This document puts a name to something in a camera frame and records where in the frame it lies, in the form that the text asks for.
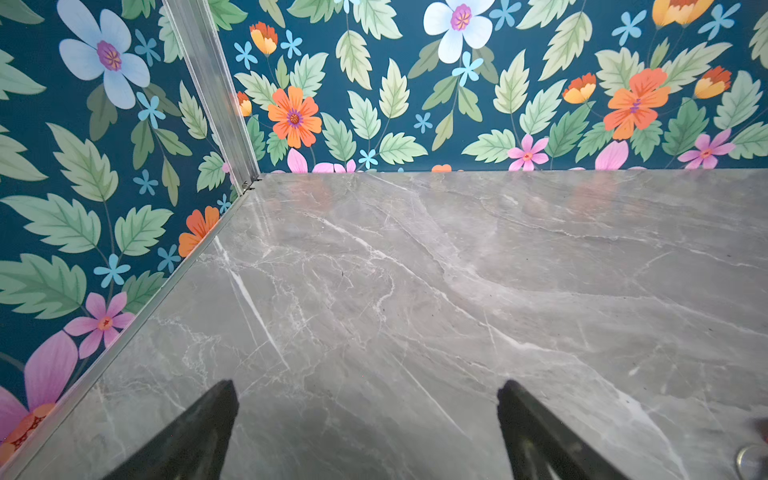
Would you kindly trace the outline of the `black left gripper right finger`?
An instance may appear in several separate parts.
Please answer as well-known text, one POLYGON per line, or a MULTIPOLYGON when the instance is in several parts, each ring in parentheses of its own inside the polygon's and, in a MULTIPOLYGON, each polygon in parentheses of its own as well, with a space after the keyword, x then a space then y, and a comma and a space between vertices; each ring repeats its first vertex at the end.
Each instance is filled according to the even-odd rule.
POLYGON ((515 479, 626 477, 519 382, 506 381, 497 399, 497 417, 515 479))

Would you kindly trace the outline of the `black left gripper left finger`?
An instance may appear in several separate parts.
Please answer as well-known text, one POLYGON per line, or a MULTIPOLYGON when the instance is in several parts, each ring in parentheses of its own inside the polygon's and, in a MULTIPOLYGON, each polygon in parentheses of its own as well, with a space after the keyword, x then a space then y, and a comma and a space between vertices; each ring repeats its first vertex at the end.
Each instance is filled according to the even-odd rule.
POLYGON ((211 387, 108 479, 218 479, 239 410, 234 382, 211 387))

